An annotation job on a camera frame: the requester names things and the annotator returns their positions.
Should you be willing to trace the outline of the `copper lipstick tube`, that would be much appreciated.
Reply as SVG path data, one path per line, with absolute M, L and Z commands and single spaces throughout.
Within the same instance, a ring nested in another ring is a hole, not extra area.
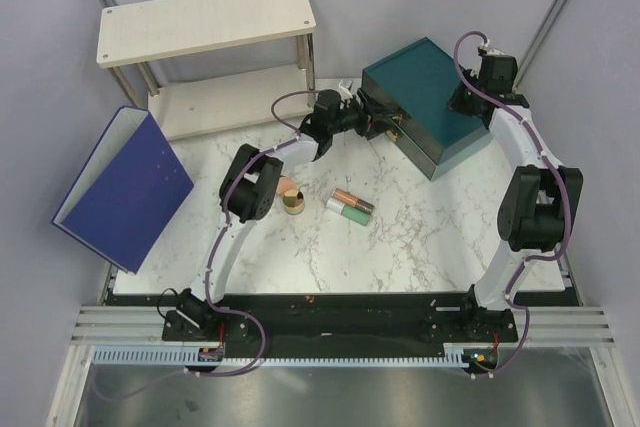
M 366 213 L 366 214 L 371 214 L 375 208 L 375 206 L 353 194 L 351 194 L 350 192 L 347 192 L 345 190 L 336 188 L 333 193 L 332 193 L 332 197 L 342 203 L 344 203 L 345 205 L 348 205 L 360 212 Z

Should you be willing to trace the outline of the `green white cosmetic tube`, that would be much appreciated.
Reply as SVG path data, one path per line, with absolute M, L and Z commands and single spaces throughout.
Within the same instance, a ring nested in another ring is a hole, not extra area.
M 344 202 L 337 200 L 333 197 L 329 198 L 326 203 L 326 207 L 331 212 L 334 212 L 352 222 L 355 222 L 362 226 L 369 224 L 371 216 L 365 212 L 362 212 Z

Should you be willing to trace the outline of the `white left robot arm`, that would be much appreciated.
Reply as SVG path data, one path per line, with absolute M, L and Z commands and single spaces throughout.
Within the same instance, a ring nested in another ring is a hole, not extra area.
M 310 90 L 312 110 L 294 126 L 276 113 L 276 106 L 302 94 L 284 94 L 271 105 L 274 120 L 293 132 L 291 139 L 263 150 L 243 144 L 236 152 L 219 188 L 221 215 L 209 254 L 191 286 L 176 295 L 175 308 L 165 314 L 163 340 L 211 339 L 232 315 L 259 325 L 252 315 L 223 309 L 219 303 L 244 242 L 274 203 L 282 174 L 319 160 L 335 135 L 353 131 L 370 140 L 391 129 L 392 119 L 398 115 L 395 108 L 362 88 L 348 98 L 332 89 Z

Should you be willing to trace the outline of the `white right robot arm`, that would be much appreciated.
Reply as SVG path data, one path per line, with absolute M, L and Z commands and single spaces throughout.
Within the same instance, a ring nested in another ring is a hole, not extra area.
M 513 90 L 514 57 L 480 47 L 478 70 L 461 70 L 450 110 L 479 118 L 498 142 L 512 177 L 497 214 L 500 243 L 465 296 L 460 333 L 473 341 L 517 338 L 515 295 L 535 261 L 555 261 L 567 248 L 584 177 L 550 152 L 525 97 Z

